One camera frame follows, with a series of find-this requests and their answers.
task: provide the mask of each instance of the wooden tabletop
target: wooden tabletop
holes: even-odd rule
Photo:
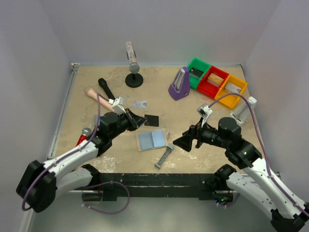
[[[190,153],[179,147],[167,157],[162,168],[157,169],[154,164],[161,158],[165,148],[158,148],[139,152],[137,150],[136,133],[153,131],[164,128],[170,133],[169,143],[179,138],[182,132],[188,130],[191,124],[196,124],[200,116],[197,108],[204,103],[214,100],[202,93],[191,89],[189,96],[175,101],[168,93],[168,87],[173,81],[180,67],[142,67],[140,74],[144,83],[138,88],[129,88],[125,84],[125,77],[129,74],[128,67],[117,66],[82,66],[79,68],[72,88],[70,101],[56,150],[59,156],[72,149],[81,135],[84,127],[94,127],[94,115],[97,114],[97,103],[84,94],[84,88],[91,86],[95,91],[106,97],[98,85],[98,79],[104,78],[115,96],[125,98],[125,108],[134,113],[159,116],[159,128],[142,126],[136,131],[126,131],[112,141],[112,147],[101,157],[87,163],[92,164],[102,173],[213,173],[222,165],[229,163],[225,157],[225,150],[203,144],[200,149],[194,146]],[[245,80],[242,68],[221,67],[223,71]],[[147,109],[132,108],[133,101],[147,101]],[[212,107],[213,113],[208,123],[217,127],[220,118],[231,112],[226,106],[217,103]],[[101,115],[107,109],[101,107]],[[260,151],[252,119],[242,127],[242,136],[253,143]]]

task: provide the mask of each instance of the open box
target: open box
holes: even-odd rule
[[[203,78],[203,76],[205,75],[205,73],[208,71],[208,69],[211,67],[210,64],[198,59],[198,58],[194,58],[190,64],[187,66],[188,70],[189,70],[189,76],[190,76],[190,87],[193,89],[196,89],[200,80]],[[203,74],[201,74],[201,76],[198,77],[193,77],[192,74],[190,73],[192,68],[196,68],[200,71],[203,72]]]
[[[225,86],[229,82],[241,88],[241,91],[239,92],[239,94],[243,94],[243,92],[245,91],[245,89],[248,85],[247,82],[240,80],[239,78],[230,74],[226,78],[226,80],[224,81],[222,86],[220,87],[217,95],[215,96],[215,100],[228,93],[228,92],[225,91]],[[219,102],[222,103],[223,105],[226,105],[227,107],[233,109],[239,100],[240,100],[239,96],[229,95],[229,96],[226,96],[225,98],[222,98],[221,100],[219,100]]]
[[[214,86],[213,84],[211,84],[207,81],[208,77],[212,73],[223,79],[223,81],[221,82],[219,87]],[[228,73],[226,73],[226,72],[224,72],[224,71],[222,71],[222,70],[220,70],[220,69],[218,69],[214,66],[211,66],[208,69],[208,71],[206,72],[206,74],[203,76],[201,81],[199,82],[199,84],[197,86],[197,90],[204,93],[205,95],[207,95],[211,98],[214,98],[217,95],[218,91],[220,90],[220,87],[224,84],[227,77],[228,77]]]

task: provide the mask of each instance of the gray wrench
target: gray wrench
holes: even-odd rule
[[[174,144],[169,144],[167,146],[166,151],[164,152],[164,154],[161,157],[161,159],[159,160],[159,162],[155,164],[155,167],[157,167],[158,169],[161,168],[161,165],[163,164],[164,160],[174,150],[174,147],[175,147]]]

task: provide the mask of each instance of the purple object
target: purple object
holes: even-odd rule
[[[182,67],[177,72],[174,81],[169,86],[169,94],[177,101],[181,98],[188,96],[190,93],[190,79],[189,70]]]

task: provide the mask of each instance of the black stand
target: black stand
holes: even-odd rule
[[[128,76],[126,76],[126,85],[131,88],[137,88],[143,84],[143,77],[139,73],[133,74],[130,73]]]

